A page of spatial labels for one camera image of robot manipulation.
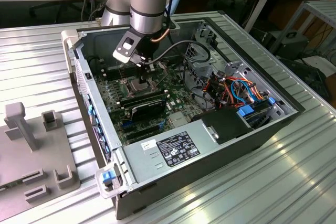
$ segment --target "blue wire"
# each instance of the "blue wire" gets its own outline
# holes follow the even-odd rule
[[[242,102],[244,103],[244,105],[246,105],[246,102],[245,102],[243,99],[239,98],[239,97],[236,95],[236,93],[234,92],[234,83],[235,83],[235,82],[240,82],[240,83],[242,83],[242,84],[245,86],[245,88],[247,89],[249,95],[253,98],[253,100],[255,100],[255,101],[259,101],[259,99],[258,99],[252,92],[251,92],[251,89],[248,87],[248,85],[246,84],[246,82],[241,81],[241,80],[236,80],[236,81],[233,81],[233,82],[231,83],[231,92],[232,92],[233,96],[234,96],[236,99],[238,99],[239,101],[242,101]]]
[[[231,83],[231,93],[233,94],[233,96],[234,96],[237,100],[243,102],[244,105],[246,105],[246,102],[245,102],[243,99],[239,98],[239,97],[236,95],[236,93],[235,93],[235,91],[234,91],[234,83],[235,83],[235,82],[232,82],[232,83]]]

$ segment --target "green circuit board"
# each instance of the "green circuit board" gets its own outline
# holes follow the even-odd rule
[[[132,91],[133,83],[136,83],[135,76],[111,81],[99,77],[96,83],[118,137],[124,145],[186,124],[193,116],[203,112],[191,93],[185,89],[178,72],[170,68],[166,71],[158,69],[155,74],[148,77],[147,83],[150,85],[147,88],[146,84],[143,87],[136,87],[140,88],[136,92]],[[144,94],[152,93],[155,96],[157,92],[162,92],[157,98],[164,99],[166,106],[162,113],[148,120],[133,122],[130,109],[118,104],[120,101],[142,97]],[[172,122],[172,118],[178,118],[178,122]],[[148,133],[141,134],[141,131],[149,128],[152,129]]]

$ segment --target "robotic arm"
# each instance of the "robotic arm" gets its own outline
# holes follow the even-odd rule
[[[169,32],[168,28],[162,31],[165,7],[166,0],[108,0],[102,25],[131,26],[118,43],[113,57],[122,63],[131,61],[138,67],[153,58],[159,46],[157,38]]]

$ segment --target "white plastic part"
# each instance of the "white plastic part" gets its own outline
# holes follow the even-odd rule
[[[69,50],[72,49],[74,44],[79,40],[78,33],[76,30],[64,30],[61,32],[61,40],[68,72],[72,73],[71,57],[69,54]]]

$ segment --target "metal rail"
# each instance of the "metal rail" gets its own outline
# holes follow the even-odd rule
[[[258,150],[190,184],[147,209],[116,221],[100,197],[95,157],[71,89],[59,33],[96,26],[75,23],[0,30],[0,113],[20,100],[27,117],[62,113],[81,187],[3,223],[312,223],[336,222],[336,114],[229,17],[210,17],[278,81],[306,111]],[[235,60],[223,41],[219,48]]]

